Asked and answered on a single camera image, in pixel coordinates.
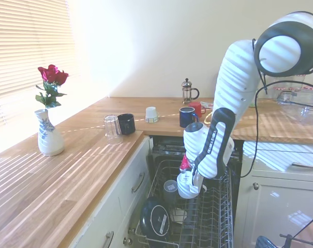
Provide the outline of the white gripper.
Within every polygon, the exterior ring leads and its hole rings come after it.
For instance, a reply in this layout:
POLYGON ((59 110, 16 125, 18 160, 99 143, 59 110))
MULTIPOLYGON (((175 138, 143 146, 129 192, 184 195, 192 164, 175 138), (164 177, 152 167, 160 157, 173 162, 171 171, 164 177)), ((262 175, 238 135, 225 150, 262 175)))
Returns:
POLYGON ((185 191, 197 191, 198 186, 194 184, 192 172, 179 173, 177 176, 177 185, 185 191))

